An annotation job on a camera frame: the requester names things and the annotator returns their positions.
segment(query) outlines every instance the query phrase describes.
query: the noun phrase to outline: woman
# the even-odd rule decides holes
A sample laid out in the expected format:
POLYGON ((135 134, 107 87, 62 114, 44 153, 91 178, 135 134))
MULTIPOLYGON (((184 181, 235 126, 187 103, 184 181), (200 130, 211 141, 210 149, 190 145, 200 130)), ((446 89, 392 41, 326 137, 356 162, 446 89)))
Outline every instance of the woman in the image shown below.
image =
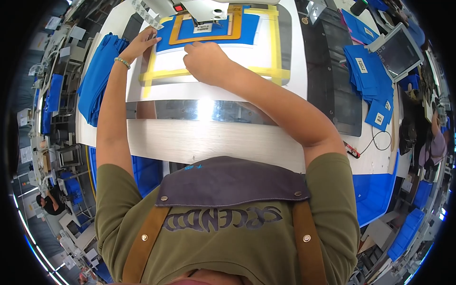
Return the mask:
POLYGON ((98 118, 95 226, 113 279, 345 284, 357 263, 360 233, 352 172, 336 128, 306 100, 231 61, 216 43, 186 45, 188 71, 243 97, 299 142, 306 181, 278 166, 214 157, 165 176, 141 198, 125 88, 128 64, 161 40, 148 40, 155 33, 146 28, 119 55, 124 62, 111 69, 98 118))

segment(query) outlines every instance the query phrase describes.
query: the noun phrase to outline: black shirt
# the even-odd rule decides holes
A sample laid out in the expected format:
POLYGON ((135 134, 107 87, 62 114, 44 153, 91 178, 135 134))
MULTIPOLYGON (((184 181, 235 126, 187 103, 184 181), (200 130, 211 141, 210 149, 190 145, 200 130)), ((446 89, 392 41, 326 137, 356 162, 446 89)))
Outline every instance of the black shirt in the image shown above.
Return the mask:
POLYGON ((55 211, 51 198, 49 196, 46 196, 46 198, 44 198, 44 200, 46 201, 46 205, 44 205, 43 208, 46 210, 46 212, 49 215, 57 216, 58 214, 60 214, 61 212, 63 212, 65 210, 65 206, 63 204, 58 203, 59 200, 57 200, 57 199, 56 199, 56 201, 58 204, 58 209, 55 211))

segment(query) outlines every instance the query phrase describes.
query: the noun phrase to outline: sewing machine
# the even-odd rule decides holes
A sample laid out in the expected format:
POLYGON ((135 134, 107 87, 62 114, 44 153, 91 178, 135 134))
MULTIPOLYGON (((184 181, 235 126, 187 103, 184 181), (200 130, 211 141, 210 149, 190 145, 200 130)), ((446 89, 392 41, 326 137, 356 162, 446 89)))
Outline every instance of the sewing machine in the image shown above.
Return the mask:
MULTIPOLYGON (((231 3, 244 3, 234 0, 143 0, 160 18, 188 12, 192 16, 195 27, 205 23, 217 23, 226 20, 228 5, 231 3)), ((280 0, 249 0, 252 4, 275 5, 280 0)))

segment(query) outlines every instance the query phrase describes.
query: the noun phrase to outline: fabric label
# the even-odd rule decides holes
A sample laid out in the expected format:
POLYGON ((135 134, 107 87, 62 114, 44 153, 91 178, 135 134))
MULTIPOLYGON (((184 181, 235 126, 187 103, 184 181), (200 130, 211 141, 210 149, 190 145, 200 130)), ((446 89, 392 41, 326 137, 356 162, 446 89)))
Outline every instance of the fabric label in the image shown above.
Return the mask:
POLYGON ((385 116, 383 116, 382 114, 380 113, 377 113, 377 117, 375 118, 375 122, 379 125, 382 125, 382 122, 383 122, 383 119, 384 119, 385 116))
POLYGON ((210 24, 205 24, 205 25, 199 25, 198 27, 193 28, 193 33, 209 33, 212 31, 212 23, 210 24))
POLYGON ((368 34, 371 37, 373 37, 373 33, 371 31, 369 31, 366 27, 364 27, 364 31, 366 32, 366 34, 368 34))
POLYGON ((364 61, 360 57, 355 57, 356 63, 359 66, 359 70, 361 70, 361 73, 368 73, 368 70, 366 69, 366 66, 364 65, 364 61))

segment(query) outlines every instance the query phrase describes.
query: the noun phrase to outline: apron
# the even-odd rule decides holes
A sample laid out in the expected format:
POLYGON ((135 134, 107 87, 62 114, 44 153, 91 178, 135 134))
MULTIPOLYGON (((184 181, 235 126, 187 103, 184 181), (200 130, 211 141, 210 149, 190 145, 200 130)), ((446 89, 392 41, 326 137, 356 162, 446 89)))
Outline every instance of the apron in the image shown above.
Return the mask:
POLYGON ((279 166, 228 156, 209 158, 163 178, 155 207, 127 256, 122 281, 140 283, 171 207, 225 207, 257 201, 294 202, 293 227, 303 285, 326 285, 325 268, 309 190, 301 174, 279 166))

